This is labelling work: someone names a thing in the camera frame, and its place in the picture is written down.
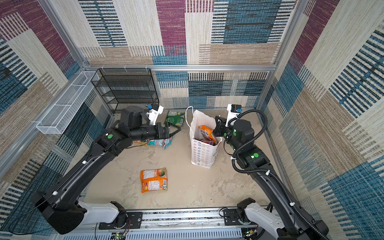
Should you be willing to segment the white paper bag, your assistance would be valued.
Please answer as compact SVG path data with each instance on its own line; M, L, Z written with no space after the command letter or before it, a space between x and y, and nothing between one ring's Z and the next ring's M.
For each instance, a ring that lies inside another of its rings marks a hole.
M211 168L219 153L223 139L216 137L213 130L216 127L215 119L187 107L185 115L192 114L192 121L186 122L189 127L191 141L191 163L203 168Z

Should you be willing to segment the purple candy bag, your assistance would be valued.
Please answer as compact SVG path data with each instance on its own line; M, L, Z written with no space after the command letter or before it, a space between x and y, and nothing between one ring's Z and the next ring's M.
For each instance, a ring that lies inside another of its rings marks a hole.
M205 144L208 144L208 145L211 145L211 146L216 146L217 145L216 141L215 140L211 140L211 139L208 139L208 140L203 139L203 140L201 140L201 142L205 143Z

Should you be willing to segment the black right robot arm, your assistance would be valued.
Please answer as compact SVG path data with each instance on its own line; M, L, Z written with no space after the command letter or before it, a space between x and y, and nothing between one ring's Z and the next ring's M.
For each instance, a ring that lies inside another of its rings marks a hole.
M290 193L277 175L268 157L254 142L266 130L255 133L249 121L239 114L231 119L215 117L214 135L224 137L234 152L231 163L240 174L249 175L264 191L277 211L274 215L248 198L238 204L238 214L243 222L258 224L276 240L326 240L329 228L324 221L316 221Z

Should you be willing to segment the orange Fox's fruits candy bag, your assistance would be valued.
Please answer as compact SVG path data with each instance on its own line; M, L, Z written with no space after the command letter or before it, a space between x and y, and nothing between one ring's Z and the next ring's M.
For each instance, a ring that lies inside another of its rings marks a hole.
M211 140L215 140L216 143L218 143L217 139L216 139L216 137L215 137L215 135L213 133L213 130L211 128L209 128L209 127L207 127L205 125L201 125L201 126L199 126L199 131L200 131L200 133L202 135L202 139L201 140L203 140L203 139L206 139L206 140L211 139Z

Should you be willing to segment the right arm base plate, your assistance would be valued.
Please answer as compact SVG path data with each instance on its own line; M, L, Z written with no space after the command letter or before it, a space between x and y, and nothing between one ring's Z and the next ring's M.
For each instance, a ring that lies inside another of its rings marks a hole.
M249 226L256 225L256 223L246 220L245 217L242 217L237 209L227 209L224 208L221 210L221 215L224 218L225 226Z

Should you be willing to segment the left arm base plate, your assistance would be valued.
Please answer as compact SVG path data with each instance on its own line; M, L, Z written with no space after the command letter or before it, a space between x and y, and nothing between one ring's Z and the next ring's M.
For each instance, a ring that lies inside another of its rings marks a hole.
M143 212L120 213L112 223L100 223L99 230L139 229L142 224Z

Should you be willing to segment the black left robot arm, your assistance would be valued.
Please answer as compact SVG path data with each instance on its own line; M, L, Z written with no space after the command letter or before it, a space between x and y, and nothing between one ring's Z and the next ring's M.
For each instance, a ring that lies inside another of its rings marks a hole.
M168 123L158 123L162 113L158 105L147 111L138 106L122 110L121 118L105 129L88 152L54 186L33 194L31 201L44 219L59 234L65 235L78 226L104 224L109 229L124 229L129 217L119 203L87 204L78 200L93 178L134 141L166 140L178 132L170 132Z

